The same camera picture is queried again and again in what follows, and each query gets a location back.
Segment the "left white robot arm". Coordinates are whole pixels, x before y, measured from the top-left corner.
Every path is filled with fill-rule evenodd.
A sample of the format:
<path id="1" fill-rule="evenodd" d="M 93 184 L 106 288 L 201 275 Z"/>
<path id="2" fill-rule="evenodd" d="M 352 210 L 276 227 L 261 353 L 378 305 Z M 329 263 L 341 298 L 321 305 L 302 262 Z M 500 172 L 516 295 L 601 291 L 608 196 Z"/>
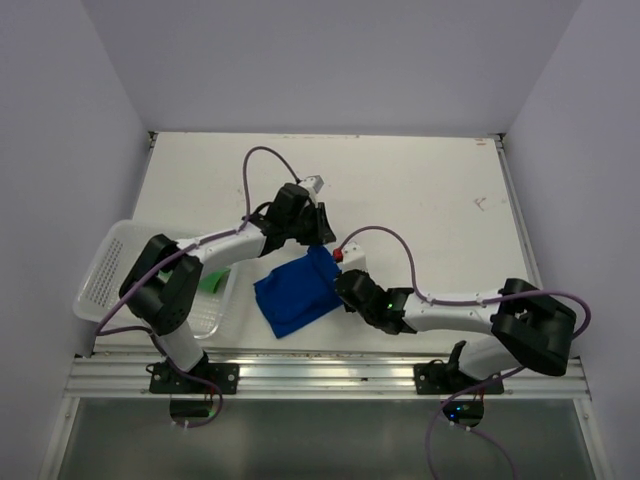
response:
<path id="1" fill-rule="evenodd" d="M 263 213 L 248 212 L 231 230 L 172 240 L 153 236 L 121 285 L 119 296 L 152 331 L 174 364 L 172 379 L 185 392 L 201 390 L 208 379 L 205 353 L 187 322 L 201 278 L 238 262 L 265 257 L 289 240 L 308 248 L 305 267 L 285 282 L 286 306 L 334 291 L 340 273 L 326 245 L 336 240 L 325 204 L 317 200 L 323 180 L 310 176 L 286 183 Z"/>

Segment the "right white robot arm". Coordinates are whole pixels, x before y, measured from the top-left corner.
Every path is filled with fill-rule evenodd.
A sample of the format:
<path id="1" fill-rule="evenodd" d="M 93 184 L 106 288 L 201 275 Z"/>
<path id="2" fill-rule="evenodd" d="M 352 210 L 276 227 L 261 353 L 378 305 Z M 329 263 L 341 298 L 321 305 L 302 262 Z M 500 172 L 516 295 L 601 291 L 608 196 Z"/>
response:
<path id="1" fill-rule="evenodd" d="M 528 282 L 510 278 L 491 291 L 491 303 L 455 296 L 422 299 L 410 287 L 383 289 L 368 272 L 350 270 L 335 280 L 345 310 L 389 335 L 434 330 L 477 333 L 457 342 L 447 362 L 425 376 L 443 393 L 468 392 L 504 370 L 523 367 L 561 377 L 566 373 L 576 313 Z"/>

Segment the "green microfiber towel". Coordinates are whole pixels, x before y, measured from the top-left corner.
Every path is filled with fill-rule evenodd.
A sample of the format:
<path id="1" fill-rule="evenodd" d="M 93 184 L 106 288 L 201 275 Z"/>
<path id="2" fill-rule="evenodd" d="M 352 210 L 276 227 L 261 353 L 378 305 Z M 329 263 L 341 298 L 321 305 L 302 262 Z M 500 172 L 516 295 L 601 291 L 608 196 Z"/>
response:
<path id="1" fill-rule="evenodd" d="M 229 273 L 229 269 L 222 269 L 203 275 L 200 268 L 175 268 L 172 271 L 160 271 L 149 283 L 159 291 L 168 291 L 169 295 L 192 294 L 196 291 L 213 294 Z"/>

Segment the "blue microfiber towel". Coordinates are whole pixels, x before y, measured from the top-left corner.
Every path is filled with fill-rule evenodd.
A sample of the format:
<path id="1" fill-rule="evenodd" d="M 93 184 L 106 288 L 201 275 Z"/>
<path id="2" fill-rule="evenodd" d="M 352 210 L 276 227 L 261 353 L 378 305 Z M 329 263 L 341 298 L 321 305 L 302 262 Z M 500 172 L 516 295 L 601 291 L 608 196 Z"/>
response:
<path id="1" fill-rule="evenodd" d="M 277 339 L 343 305 L 334 282 L 340 269 L 324 246 L 273 269 L 254 283 L 255 300 Z"/>

